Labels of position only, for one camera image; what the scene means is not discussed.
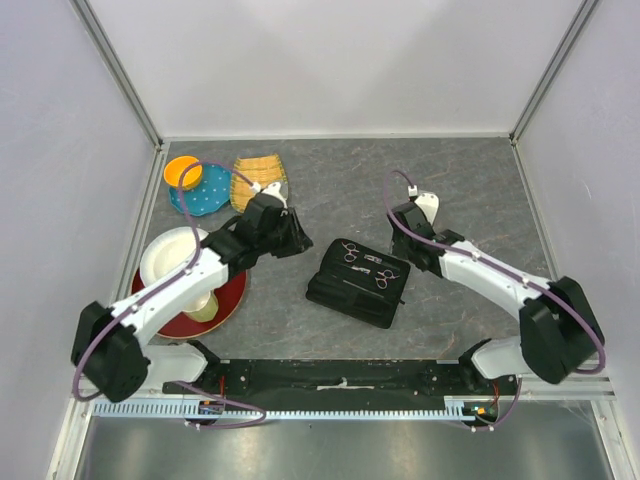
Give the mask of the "left aluminium frame post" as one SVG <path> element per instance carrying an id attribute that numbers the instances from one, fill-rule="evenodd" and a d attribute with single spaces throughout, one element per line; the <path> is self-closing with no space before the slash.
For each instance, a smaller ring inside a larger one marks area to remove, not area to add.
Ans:
<path id="1" fill-rule="evenodd" d="M 70 4 L 78 15 L 86 33 L 96 47 L 146 137 L 154 146 L 155 150 L 160 150 L 164 144 L 162 135 L 155 126 L 147 108 L 144 106 L 139 93 L 134 87 L 91 2 L 87 0 L 71 0 Z"/>

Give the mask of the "orange bowl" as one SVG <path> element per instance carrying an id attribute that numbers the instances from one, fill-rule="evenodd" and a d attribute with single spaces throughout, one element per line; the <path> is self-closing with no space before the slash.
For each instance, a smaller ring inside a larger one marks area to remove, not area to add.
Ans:
<path id="1" fill-rule="evenodd" d="M 183 155 L 170 160 L 164 168 L 164 182 L 171 188 L 192 190 L 203 177 L 203 166 L 194 156 Z"/>

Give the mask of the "blue dotted plate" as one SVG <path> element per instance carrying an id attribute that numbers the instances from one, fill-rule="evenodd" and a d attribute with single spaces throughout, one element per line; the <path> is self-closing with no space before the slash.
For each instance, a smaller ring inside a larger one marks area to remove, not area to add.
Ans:
<path id="1" fill-rule="evenodd" d="M 215 213 L 230 200 L 231 172 L 221 166 L 205 164 L 200 184 L 184 190 L 184 201 L 189 214 L 198 217 Z M 180 213 L 182 204 L 177 189 L 169 187 L 169 202 Z"/>

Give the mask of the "right aluminium frame post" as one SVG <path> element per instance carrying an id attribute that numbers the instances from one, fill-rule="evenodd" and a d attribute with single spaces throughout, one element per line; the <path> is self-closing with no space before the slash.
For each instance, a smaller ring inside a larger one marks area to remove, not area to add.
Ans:
<path id="1" fill-rule="evenodd" d="M 515 147 L 523 137 L 599 4 L 599 0 L 583 0 L 579 3 L 575 14 L 571 18 L 569 25 L 556 46 L 533 92 L 529 96 L 514 127 L 509 133 L 510 144 L 513 147 Z"/>

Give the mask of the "red round tray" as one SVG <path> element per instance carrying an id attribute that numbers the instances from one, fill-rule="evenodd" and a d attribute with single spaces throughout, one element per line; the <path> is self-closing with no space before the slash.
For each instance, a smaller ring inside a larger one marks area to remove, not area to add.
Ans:
<path id="1" fill-rule="evenodd" d="M 180 312 L 156 334 L 171 340 L 193 339 L 212 332 L 231 318 L 239 308 L 248 282 L 248 274 L 242 273 L 222 287 L 215 289 L 211 300 L 217 301 L 217 310 L 207 321 L 196 321 L 187 313 Z"/>

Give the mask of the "aluminium frame post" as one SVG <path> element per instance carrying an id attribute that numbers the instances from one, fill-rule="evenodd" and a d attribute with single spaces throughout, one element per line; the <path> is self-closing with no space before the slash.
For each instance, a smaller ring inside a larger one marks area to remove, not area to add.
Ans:
<path id="1" fill-rule="evenodd" d="M 146 137 L 154 146 L 155 150 L 160 150 L 164 144 L 162 135 L 155 126 L 147 108 L 144 106 L 139 93 L 134 87 L 91 2 L 87 0 L 71 0 L 70 4 L 78 15 L 86 33 L 96 47 Z"/>
<path id="2" fill-rule="evenodd" d="M 599 4 L 599 0 L 583 0 L 579 3 L 575 14 L 571 18 L 569 25 L 556 46 L 533 92 L 529 96 L 514 127 L 509 133 L 510 144 L 513 147 L 515 147 L 523 137 Z"/>

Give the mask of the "white paper plate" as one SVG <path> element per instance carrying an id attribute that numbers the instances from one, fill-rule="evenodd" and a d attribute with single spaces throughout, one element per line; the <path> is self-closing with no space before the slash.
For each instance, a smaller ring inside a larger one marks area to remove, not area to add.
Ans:
<path id="1" fill-rule="evenodd" d="M 156 237 L 143 252 L 139 274 L 145 287 L 187 264 L 194 255 L 196 239 L 190 227 L 178 227 Z"/>

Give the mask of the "woven bamboo basket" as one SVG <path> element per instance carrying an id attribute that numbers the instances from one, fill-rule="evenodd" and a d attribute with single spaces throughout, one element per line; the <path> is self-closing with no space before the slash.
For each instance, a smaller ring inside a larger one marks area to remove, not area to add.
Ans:
<path id="1" fill-rule="evenodd" d="M 256 194 L 251 188 L 255 182 L 263 188 L 280 182 L 282 195 L 288 198 L 288 178 L 278 154 L 236 159 L 230 187 L 230 203 L 235 211 L 244 212 L 249 200 Z"/>

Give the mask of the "silver scissors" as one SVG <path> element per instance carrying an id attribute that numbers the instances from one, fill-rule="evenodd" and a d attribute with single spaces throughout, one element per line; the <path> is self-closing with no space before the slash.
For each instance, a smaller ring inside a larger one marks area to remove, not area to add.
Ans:
<path id="1" fill-rule="evenodd" d="M 380 290 L 386 290 L 389 286 L 389 283 L 395 279 L 398 279 L 399 276 L 396 275 L 392 270 L 371 270 L 364 267 L 356 267 L 352 266 L 352 270 L 356 272 L 360 272 L 363 275 L 367 275 L 374 279 L 376 286 Z"/>
<path id="2" fill-rule="evenodd" d="M 365 260 L 376 264 L 382 263 L 381 254 L 374 250 L 365 248 L 352 241 L 342 241 L 341 245 L 344 250 L 343 260 L 346 263 L 354 263 L 358 260 Z"/>

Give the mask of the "yellow-green cup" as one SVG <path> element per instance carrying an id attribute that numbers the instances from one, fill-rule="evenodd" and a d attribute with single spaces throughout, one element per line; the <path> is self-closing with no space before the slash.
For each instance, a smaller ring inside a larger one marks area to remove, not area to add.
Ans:
<path id="1" fill-rule="evenodd" d="M 218 310 L 218 299 L 213 292 L 209 292 L 189 304 L 183 313 L 197 323 L 206 323 L 214 320 Z"/>

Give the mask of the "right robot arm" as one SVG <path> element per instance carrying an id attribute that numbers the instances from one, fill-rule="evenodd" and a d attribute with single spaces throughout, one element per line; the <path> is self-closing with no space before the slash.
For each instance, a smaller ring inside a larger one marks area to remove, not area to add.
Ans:
<path id="1" fill-rule="evenodd" d="M 519 324 L 517 335 L 483 340 L 460 357 L 457 377 L 465 391 L 481 393 L 506 375 L 534 374 L 557 385 L 572 373 L 604 369 L 605 338 L 576 280 L 530 275 L 481 252 L 454 231 L 436 232 L 431 224 L 436 210 L 417 198 L 388 210 L 393 254 L 469 288 Z"/>

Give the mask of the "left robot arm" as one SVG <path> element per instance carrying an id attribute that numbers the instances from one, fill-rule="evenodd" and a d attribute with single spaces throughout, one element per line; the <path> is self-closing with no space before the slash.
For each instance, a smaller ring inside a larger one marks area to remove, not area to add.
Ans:
<path id="1" fill-rule="evenodd" d="M 230 226 L 196 240 L 186 260 L 160 280 L 105 307 L 94 301 L 80 314 L 71 352 L 77 400 L 82 378 L 113 403 L 143 385 L 183 382 L 208 393 L 219 382 L 212 355 L 194 344 L 162 346 L 152 338 L 200 297 L 254 267 L 266 254 L 276 258 L 308 250 L 311 239 L 274 182 L 256 193 Z"/>

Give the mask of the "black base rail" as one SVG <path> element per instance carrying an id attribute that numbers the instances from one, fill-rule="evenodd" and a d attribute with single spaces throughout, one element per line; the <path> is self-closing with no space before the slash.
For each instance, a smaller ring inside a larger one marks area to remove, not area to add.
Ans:
<path id="1" fill-rule="evenodd" d="M 472 380 L 456 361 L 221 360 L 194 386 L 269 411 L 436 410 L 447 397 L 492 400 L 516 392 L 514 376 Z"/>

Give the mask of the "black zip tool case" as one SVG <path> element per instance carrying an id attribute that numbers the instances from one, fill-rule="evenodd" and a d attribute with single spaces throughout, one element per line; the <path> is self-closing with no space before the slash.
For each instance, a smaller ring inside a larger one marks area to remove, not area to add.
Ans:
<path id="1" fill-rule="evenodd" d="M 319 271 L 307 285 L 306 299 L 377 328 L 390 328 L 397 308 L 402 303 L 410 273 L 409 263 L 378 251 L 382 257 L 381 264 L 365 260 L 346 263 L 343 260 L 342 241 L 355 242 L 338 238 L 330 244 Z M 352 266 L 371 270 L 390 269 L 399 278 L 391 281 L 386 290 L 380 290 L 373 278 L 352 270 Z"/>

